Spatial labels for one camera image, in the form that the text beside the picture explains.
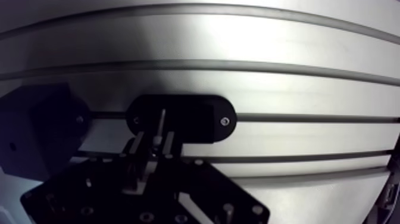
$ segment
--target black mounting bracket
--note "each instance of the black mounting bracket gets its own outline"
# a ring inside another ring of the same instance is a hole
[[[268,208],[214,166],[180,158],[184,143],[213,143],[233,132],[228,100],[145,95],[126,119],[136,136],[122,153],[90,158],[21,197],[37,224],[200,223],[179,202],[181,193],[215,224],[267,224]]]

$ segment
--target black metal plate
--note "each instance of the black metal plate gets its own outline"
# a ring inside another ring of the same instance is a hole
[[[236,127],[237,117],[232,104],[215,95],[142,95],[126,112],[129,129],[157,130],[165,109],[164,131],[175,131],[184,143],[213,143],[227,138]]]

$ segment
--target bolt head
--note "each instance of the bolt head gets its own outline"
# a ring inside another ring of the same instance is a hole
[[[227,117],[223,117],[223,118],[220,120],[220,122],[221,122],[221,125],[222,125],[222,126],[226,127],[226,126],[229,125],[230,120],[229,120],[229,118],[227,118]]]

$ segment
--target black component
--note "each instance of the black component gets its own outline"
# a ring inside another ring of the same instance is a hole
[[[214,223],[268,222],[269,210],[212,165],[180,158],[183,143],[214,142],[233,131],[236,116],[225,99],[145,96],[133,105],[140,110],[131,106],[127,119],[136,137],[121,154],[108,163],[91,158],[21,197],[37,224],[199,223],[180,204],[181,193]],[[221,105],[223,113],[215,111]],[[217,127],[215,120],[223,117],[229,122]],[[220,126],[230,131],[215,131]]]
[[[122,154],[109,163],[92,158],[25,193],[21,203],[37,224],[199,223],[178,201],[184,192],[214,223],[268,222],[266,207],[206,161],[168,154],[148,175],[144,154]],[[231,218],[226,204],[234,208]]]
[[[147,133],[156,131],[162,109],[166,110],[164,129],[180,133],[182,141],[186,143],[221,141],[227,138],[236,127],[235,109],[223,97],[142,95],[130,105],[126,112],[129,129],[135,135],[139,131]]]
[[[68,165],[89,123],[87,106],[68,85],[22,86],[0,99],[0,166],[47,180]]]

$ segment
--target black block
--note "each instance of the black block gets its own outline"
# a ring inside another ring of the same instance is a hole
[[[0,166],[45,181],[68,165],[89,123],[87,106],[68,85],[22,86],[0,99]]]

